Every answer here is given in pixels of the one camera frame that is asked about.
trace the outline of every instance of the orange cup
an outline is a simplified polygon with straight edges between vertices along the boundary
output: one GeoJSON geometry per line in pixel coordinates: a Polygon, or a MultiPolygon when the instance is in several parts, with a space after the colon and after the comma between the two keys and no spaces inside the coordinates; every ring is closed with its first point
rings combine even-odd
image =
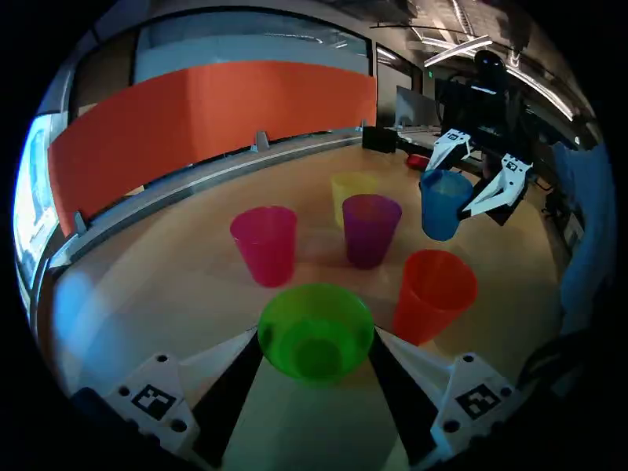
{"type": "Polygon", "coordinates": [[[430,341],[476,296],[476,277],[460,258],[442,250],[415,252],[403,267],[393,332],[414,345],[430,341]]]}

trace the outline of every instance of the glass wall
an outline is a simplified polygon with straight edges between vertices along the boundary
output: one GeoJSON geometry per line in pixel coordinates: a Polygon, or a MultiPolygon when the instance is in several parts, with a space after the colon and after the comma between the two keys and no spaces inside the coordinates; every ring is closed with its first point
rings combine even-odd
{"type": "Polygon", "coordinates": [[[397,87],[412,90],[414,66],[381,46],[377,46],[378,126],[394,126],[397,87]]]}
{"type": "Polygon", "coordinates": [[[17,264],[31,289],[37,263],[59,220],[48,178],[48,154],[53,115],[36,118],[28,131],[13,206],[13,237],[17,264]]]}
{"type": "Polygon", "coordinates": [[[369,74],[367,42],[292,16],[258,12],[200,13],[142,28],[135,82],[197,65],[286,60],[369,74]]]}

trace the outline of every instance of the blue cup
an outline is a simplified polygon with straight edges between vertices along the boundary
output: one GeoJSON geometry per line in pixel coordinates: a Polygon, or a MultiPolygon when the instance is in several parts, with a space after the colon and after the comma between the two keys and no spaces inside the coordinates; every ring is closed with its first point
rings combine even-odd
{"type": "Polygon", "coordinates": [[[423,232],[434,240],[449,240],[458,229],[458,209],[473,193],[460,173],[429,170],[421,176],[423,232]]]}

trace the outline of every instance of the ceiling light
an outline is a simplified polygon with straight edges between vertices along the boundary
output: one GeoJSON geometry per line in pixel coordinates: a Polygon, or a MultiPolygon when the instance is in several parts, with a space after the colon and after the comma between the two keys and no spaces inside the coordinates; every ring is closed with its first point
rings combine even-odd
{"type": "Polygon", "coordinates": [[[396,59],[395,56],[393,56],[391,53],[389,53],[388,51],[384,51],[381,47],[378,47],[378,53],[380,53],[382,56],[386,56],[389,59],[396,59]]]}
{"type": "Polygon", "coordinates": [[[431,65],[436,64],[437,62],[441,62],[442,60],[449,59],[452,56],[456,56],[458,54],[469,52],[473,49],[477,49],[482,46],[488,46],[492,44],[493,40],[488,37],[488,35],[480,36],[479,38],[472,39],[471,41],[463,42],[462,44],[458,44],[457,46],[452,47],[446,51],[443,51],[440,54],[431,57],[430,59],[425,61],[425,66],[429,67],[431,65]]]}
{"type": "Polygon", "coordinates": [[[494,92],[493,90],[482,88],[481,86],[471,85],[471,88],[474,89],[474,90],[478,90],[480,92],[488,93],[489,95],[497,95],[497,92],[494,92]]]}
{"type": "Polygon", "coordinates": [[[419,39],[423,40],[423,35],[418,32],[418,29],[414,26],[410,26],[410,29],[418,36],[419,39]]]}
{"type": "MultiPolygon", "coordinates": [[[[455,48],[456,45],[453,42],[442,41],[441,39],[434,38],[423,38],[422,43],[427,46],[435,46],[442,47],[443,49],[452,49],[455,48]]],[[[458,53],[459,56],[467,56],[467,57],[475,57],[475,51],[464,51],[463,53],[458,53]]]]}
{"type": "Polygon", "coordinates": [[[538,83],[530,75],[526,75],[510,65],[506,65],[506,71],[512,76],[517,77],[532,89],[541,93],[551,104],[558,108],[558,111],[565,115],[569,121],[573,121],[573,111],[553,91],[538,83]]]}
{"type": "Polygon", "coordinates": [[[323,44],[323,40],[320,38],[315,38],[314,36],[308,35],[290,35],[287,33],[264,33],[264,36],[279,36],[281,38],[298,38],[298,39],[308,39],[309,41],[316,41],[319,44],[323,44]]]}

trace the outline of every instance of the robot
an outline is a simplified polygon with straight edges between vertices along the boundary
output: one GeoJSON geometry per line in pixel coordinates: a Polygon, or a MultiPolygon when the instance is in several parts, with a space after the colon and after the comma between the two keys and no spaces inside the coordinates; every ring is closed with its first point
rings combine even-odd
{"type": "MultiPolygon", "coordinates": [[[[460,220],[486,213],[504,225],[527,190],[526,176],[533,167],[527,115],[516,93],[508,90],[506,66],[491,51],[479,51],[475,58],[477,75],[466,84],[452,82],[436,101],[444,106],[442,135],[434,144],[425,170],[449,170],[481,150],[492,169],[490,179],[480,180],[470,201],[458,211],[460,220]]],[[[398,147],[425,154],[425,149],[399,136],[398,147]]]]}

